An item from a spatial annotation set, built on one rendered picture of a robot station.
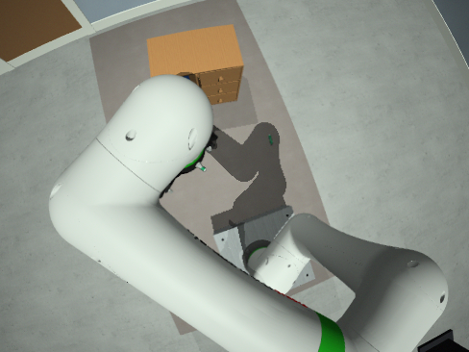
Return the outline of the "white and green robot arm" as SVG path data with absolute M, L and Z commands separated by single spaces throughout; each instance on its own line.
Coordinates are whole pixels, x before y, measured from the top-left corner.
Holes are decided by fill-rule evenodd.
M 210 100 L 194 82 L 143 81 L 54 183 L 55 229 L 229 352 L 412 352 L 448 301 L 427 255 L 296 214 L 272 241 L 247 246 L 250 276 L 160 204 L 178 174 L 203 167 L 212 128 Z M 337 322 L 285 295 L 309 260 L 356 295 Z

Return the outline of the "small wooden chest of drawers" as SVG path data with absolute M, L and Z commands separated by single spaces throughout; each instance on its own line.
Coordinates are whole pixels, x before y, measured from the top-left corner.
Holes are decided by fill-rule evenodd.
M 199 73 L 241 67 L 237 101 L 244 64 L 234 24 L 148 38 L 147 47 L 151 77 L 197 74 L 204 87 Z

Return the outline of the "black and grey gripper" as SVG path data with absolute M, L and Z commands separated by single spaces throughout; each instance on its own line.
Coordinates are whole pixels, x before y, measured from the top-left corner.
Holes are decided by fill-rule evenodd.
M 215 146 L 215 144 L 213 143 L 214 140 L 217 140 L 218 139 L 218 136 L 214 133 L 214 132 L 211 132 L 211 136 L 210 136 L 210 140 L 209 142 L 207 143 L 206 145 L 206 151 L 208 153 L 211 152 L 211 148 L 213 148 Z M 164 189 L 164 191 L 160 194 L 160 199 L 163 197 L 164 193 L 173 193 L 173 190 L 170 189 L 170 187 L 172 186 L 172 184 L 174 183 L 175 179 L 178 178 L 181 174 L 178 174 L 172 181 L 171 183 L 167 186 L 167 188 Z

